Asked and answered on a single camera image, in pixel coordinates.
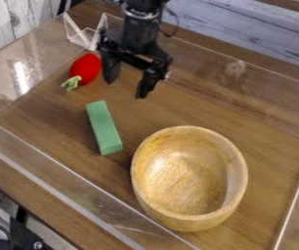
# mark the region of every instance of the green strawberry stem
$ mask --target green strawberry stem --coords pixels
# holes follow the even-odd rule
[[[66,88],[66,91],[71,91],[73,89],[77,89],[79,86],[79,81],[82,80],[81,76],[73,76],[69,78],[62,84],[61,87]]]

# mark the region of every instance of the green rectangular block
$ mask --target green rectangular block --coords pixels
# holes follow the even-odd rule
[[[105,101],[86,104],[86,112],[101,155],[119,151],[122,149],[122,141]]]

